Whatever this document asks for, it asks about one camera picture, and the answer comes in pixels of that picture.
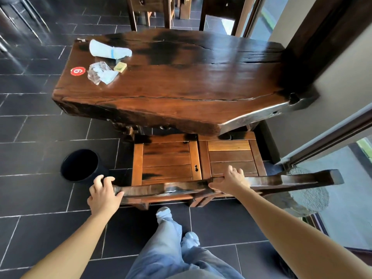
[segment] person's left hand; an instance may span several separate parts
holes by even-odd
[[[102,180],[103,175],[99,175],[94,179],[94,184],[89,188],[91,196],[88,198],[88,205],[92,216],[102,215],[107,217],[107,221],[118,210],[124,192],[119,192],[116,196],[112,187],[114,177],[109,176]]]

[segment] beige wall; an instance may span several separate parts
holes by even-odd
[[[297,29],[295,26],[298,27],[305,16],[299,11],[308,12],[314,1],[289,0],[290,7],[286,6],[270,40],[286,46]],[[282,161],[372,102],[371,47],[372,25],[315,82],[320,93],[317,101],[307,109],[266,121]]]

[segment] hand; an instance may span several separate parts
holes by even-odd
[[[225,179],[221,182],[212,182],[208,186],[212,189],[219,190],[225,194],[235,196],[239,189],[249,188],[250,184],[244,178],[242,169],[236,170],[229,165],[224,173]]]
[[[124,192],[119,192],[116,196],[111,182],[114,177],[109,176],[102,180],[103,175],[99,175],[94,179],[94,184],[89,188],[91,196],[88,198],[88,205],[92,216],[102,215],[107,217],[107,221],[118,210]]]

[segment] black bucket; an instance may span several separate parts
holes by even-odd
[[[109,170],[102,165],[99,155],[92,150],[81,149],[68,155],[61,165],[62,176],[70,182],[93,185],[93,180]]]

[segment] person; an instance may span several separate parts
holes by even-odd
[[[371,279],[372,270],[328,236],[279,209],[250,189],[241,169],[229,166],[213,189],[235,196],[248,210],[263,234],[301,279]],[[70,238],[37,263],[22,279],[78,279],[95,249],[105,225],[117,211],[122,192],[114,195],[114,177],[98,176],[89,189],[91,216]],[[242,278],[239,272],[199,247],[198,236],[188,232],[181,239],[181,225],[170,209],[156,213],[158,228],[130,269],[132,278]]]

